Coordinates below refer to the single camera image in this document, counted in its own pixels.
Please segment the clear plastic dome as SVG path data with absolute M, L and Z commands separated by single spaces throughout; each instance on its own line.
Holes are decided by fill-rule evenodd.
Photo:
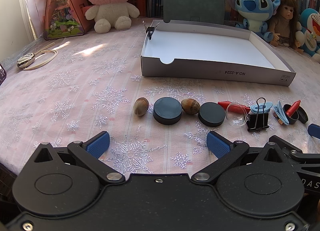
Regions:
M 226 111 L 226 119 L 231 126 L 244 126 L 248 120 L 248 114 L 236 114 Z

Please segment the brown haired doll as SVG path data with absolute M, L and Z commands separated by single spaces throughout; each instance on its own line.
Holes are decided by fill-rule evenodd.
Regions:
M 289 46 L 300 54 L 300 42 L 296 40 L 298 23 L 297 4 L 295 0 L 280 0 L 277 12 L 269 20 L 268 30 L 273 32 L 273 39 L 270 44 L 277 47 Z

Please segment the red crayon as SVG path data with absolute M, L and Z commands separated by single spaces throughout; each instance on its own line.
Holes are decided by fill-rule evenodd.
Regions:
M 220 105 L 225 111 L 233 112 L 236 114 L 248 114 L 251 111 L 250 107 L 230 101 L 219 101 L 217 102 L 217 104 Z
M 291 105 L 291 107 L 288 108 L 288 110 L 286 111 L 286 115 L 288 117 L 291 117 L 297 111 L 300 106 L 300 102 L 301 100 L 297 100 Z

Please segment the black round puck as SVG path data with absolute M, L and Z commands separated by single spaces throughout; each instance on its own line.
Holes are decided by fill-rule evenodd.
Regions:
M 214 102 L 206 102 L 200 106 L 199 120 L 206 126 L 216 127 L 223 124 L 225 111 L 223 107 Z
M 159 98 L 153 105 L 153 117 L 158 123 L 172 125 L 177 123 L 181 116 L 181 103 L 172 97 Z

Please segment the black round cap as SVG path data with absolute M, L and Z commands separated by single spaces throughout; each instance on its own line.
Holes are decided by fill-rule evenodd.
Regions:
M 299 107 L 297 109 L 297 113 L 299 115 L 299 120 L 303 123 L 303 124 L 306 124 L 306 122 L 309 120 L 308 118 L 308 114 L 306 113 L 306 111 L 302 108 L 302 107 Z
M 291 116 L 288 116 L 288 115 L 287 115 L 287 111 L 289 110 L 289 108 L 291 108 L 291 105 L 290 105 L 290 104 L 284 104 L 283 110 L 285 111 L 286 118 L 288 119 L 289 124 L 293 125 L 293 124 L 295 124 L 295 123 L 298 121 L 298 119 L 299 119 L 299 114 L 298 114 L 297 111 L 295 111 Z

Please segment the small black binder clip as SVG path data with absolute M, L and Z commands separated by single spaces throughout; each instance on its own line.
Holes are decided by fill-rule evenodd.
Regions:
M 146 23 L 144 21 L 142 21 L 142 23 L 145 28 L 146 36 L 149 38 L 149 40 L 151 40 L 152 35 L 155 32 L 155 30 L 157 29 L 157 27 L 159 26 L 160 22 L 158 22 L 155 26 L 146 26 Z

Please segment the white shallow cardboard box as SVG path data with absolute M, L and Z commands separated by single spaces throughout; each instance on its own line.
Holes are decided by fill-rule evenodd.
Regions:
M 140 56 L 144 77 L 178 77 L 281 85 L 296 72 L 254 32 L 219 24 L 153 20 Z

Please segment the large black binder clip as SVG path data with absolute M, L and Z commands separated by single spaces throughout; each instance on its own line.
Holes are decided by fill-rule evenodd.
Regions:
M 264 97 L 259 97 L 256 100 L 255 104 L 259 104 L 259 103 L 266 103 L 266 99 Z M 263 129 L 267 129 L 269 127 L 268 115 L 269 115 L 269 113 L 254 114 L 250 111 L 250 114 L 248 115 L 248 120 L 246 122 L 247 131 L 254 132 L 254 131 L 260 131 Z

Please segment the blue hair clip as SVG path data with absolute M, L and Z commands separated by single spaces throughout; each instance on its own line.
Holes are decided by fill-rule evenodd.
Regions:
M 286 117 L 285 111 L 280 101 L 277 104 L 273 105 L 274 117 L 278 119 L 278 123 L 281 125 L 289 125 L 289 120 Z
M 259 103 L 259 104 L 253 104 L 250 106 L 250 110 L 254 114 L 262 114 L 262 113 L 269 113 L 270 109 L 273 107 L 272 102 L 266 102 L 266 103 Z

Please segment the green suede case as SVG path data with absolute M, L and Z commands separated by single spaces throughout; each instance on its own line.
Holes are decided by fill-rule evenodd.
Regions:
M 225 0 L 163 0 L 163 20 L 223 24 Z

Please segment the dark brown hazelnut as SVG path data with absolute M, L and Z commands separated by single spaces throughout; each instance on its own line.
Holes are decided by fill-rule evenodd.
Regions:
M 181 101 L 182 109 L 189 115 L 198 114 L 200 111 L 200 104 L 193 98 L 186 98 Z

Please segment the blue Stitch plush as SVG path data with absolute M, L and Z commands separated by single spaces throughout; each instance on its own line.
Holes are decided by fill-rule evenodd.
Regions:
M 277 13 L 280 0 L 227 0 L 231 8 L 243 16 L 237 28 L 250 30 L 266 42 L 271 42 L 274 33 L 268 31 L 267 21 Z

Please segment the light brown hazelnut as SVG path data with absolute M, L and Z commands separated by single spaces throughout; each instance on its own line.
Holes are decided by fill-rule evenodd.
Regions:
M 145 97 L 140 97 L 133 105 L 133 112 L 137 116 L 143 116 L 149 109 L 149 101 Z

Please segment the Doraemon plush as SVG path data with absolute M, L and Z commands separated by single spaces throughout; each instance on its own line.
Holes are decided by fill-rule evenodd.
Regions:
M 299 18 L 296 40 L 311 58 L 319 63 L 319 13 L 311 8 L 305 9 Z

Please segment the pink triangular house box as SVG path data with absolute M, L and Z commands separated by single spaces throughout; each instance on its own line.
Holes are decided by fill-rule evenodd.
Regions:
M 81 36 L 87 33 L 94 24 L 84 15 L 88 7 L 87 0 L 46 0 L 44 39 Z

